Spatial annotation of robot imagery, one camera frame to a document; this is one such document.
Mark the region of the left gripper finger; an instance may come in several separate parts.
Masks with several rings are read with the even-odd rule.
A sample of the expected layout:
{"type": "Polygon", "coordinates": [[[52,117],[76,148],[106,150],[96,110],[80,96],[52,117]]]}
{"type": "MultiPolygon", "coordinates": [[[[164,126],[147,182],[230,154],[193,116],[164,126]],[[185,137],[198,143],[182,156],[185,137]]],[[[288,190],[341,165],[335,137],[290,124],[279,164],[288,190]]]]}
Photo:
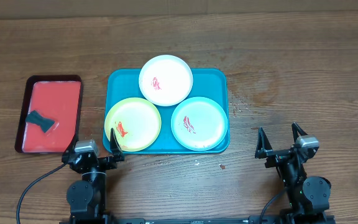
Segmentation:
{"type": "Polygon", "coordinates": [[[78,135],[75,134],[73,136],[73,139],[69,143],[68,147],[66,148],[66,150],[63,153],[67,154],[67,153],[70,153],[71,151],[74,151],[74,148],[75,148],[75,145],[76,145],[77,142],[78,142],[78,135]]]}
{"type": "Polygon", "coordinates": [[[125,159],[124,153],[117,141],[114,128],[111,128],[110,151],[111,151],[112,157],[115,161],[124,161],[124,159],[125,159]]]}

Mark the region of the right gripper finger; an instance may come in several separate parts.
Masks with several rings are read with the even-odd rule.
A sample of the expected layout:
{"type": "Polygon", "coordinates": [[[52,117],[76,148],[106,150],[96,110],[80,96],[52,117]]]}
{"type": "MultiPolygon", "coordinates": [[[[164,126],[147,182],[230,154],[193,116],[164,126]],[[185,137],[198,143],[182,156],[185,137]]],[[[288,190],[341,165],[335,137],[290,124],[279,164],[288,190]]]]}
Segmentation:
{"type": "Polygon", "coordinates": [[[273,151],[272,146],[262,127],[258,129],[256,153],[266,153],[273,151]]]}
{"type": "Polygon", "coordinates": [[[292,133],[293,133],[294,142],[300,142],[302,140],[303,136],[308,135],[296,122],[293,122],[291,124],[291,129],[292,129],[292,133]]]}

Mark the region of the yellow-green plate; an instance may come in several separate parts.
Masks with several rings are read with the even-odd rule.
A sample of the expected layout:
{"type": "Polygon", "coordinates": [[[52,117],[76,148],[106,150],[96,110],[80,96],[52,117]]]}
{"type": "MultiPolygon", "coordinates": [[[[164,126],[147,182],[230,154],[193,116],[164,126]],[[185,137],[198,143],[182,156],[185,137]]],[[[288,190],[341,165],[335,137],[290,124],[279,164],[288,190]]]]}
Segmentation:
{"type": "Polygon", "coordinates": [[[154,104],[143,98],[126,98],[108,111],[104,133],[109,142],[123,151],[137,152],[149,147],[162,127],[161,115],[154,104]]]}

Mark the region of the black bow-shaped sponge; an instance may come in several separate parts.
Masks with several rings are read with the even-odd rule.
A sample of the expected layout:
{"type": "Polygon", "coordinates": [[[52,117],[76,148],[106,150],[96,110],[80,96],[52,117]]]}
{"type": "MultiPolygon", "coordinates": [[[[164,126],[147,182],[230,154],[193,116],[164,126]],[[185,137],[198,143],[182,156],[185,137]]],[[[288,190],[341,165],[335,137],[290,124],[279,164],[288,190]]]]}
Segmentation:
{"type": "Polygon", "coordinates": [[[46,133],[48,132],[52,126],[55,124],[55,121],[46,117],[43,117],[40,113],[36,110],[31,111],[25,121],[27,123],[32,123],[40,127],[40,129],[46,133]]]}

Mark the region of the white plate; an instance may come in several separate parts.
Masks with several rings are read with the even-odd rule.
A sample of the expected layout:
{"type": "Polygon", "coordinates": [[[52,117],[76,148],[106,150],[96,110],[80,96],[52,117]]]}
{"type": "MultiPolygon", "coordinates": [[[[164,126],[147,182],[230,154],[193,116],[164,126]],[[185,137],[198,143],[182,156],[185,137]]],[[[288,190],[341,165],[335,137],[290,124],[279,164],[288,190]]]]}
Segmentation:
{"type": "Polygon", "coordinates": [[[158,106],[182,102],[193,86],[193,73],[188,64],[174,55],[159,55],[147,61],[139,73],[143,96],[158,106]]]}

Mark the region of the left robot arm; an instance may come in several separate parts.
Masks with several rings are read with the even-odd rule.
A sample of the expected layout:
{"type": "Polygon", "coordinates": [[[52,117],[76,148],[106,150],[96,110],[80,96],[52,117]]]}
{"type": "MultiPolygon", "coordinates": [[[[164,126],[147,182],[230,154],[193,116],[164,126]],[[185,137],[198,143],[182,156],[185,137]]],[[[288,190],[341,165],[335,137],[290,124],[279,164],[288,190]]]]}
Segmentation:
{"type": "Polygon", "coordinates": [[[67,190],[69,223],[118,222],[117,218],[106,210],[106,171],[116,169],[117,163],[124,160],[124,154],[113,130],[110,140],[110,156],[99,157],[98,147],[93,140],[78,141],[62,155],[62,162],[81,174],[81,180],[72,183],[67,190]]]}

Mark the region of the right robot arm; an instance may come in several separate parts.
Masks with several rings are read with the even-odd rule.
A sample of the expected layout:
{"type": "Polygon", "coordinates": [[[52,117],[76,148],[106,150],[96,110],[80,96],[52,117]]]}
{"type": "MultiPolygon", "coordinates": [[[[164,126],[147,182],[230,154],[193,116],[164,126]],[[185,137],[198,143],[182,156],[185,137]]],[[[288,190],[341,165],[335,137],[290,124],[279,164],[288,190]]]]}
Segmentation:
{"type": "Polygon", "coordinates": [[[335,223],[333,216],[327,216],[331,183],[319,176],[308,177],[303,164],[315,156],[319,141],[307,134],[297,123],[291,125],[294,143],[289,149],[273,150],[263,128],[258,130],[255,158],[265,159],[266,168],[276,168],[284,189],[275,195],[262,209],[259,216],[249,217],[251,223],[335,223]],[[269,206],[287,195],[289,208],[278,215],[266,216],[269,206]]]}

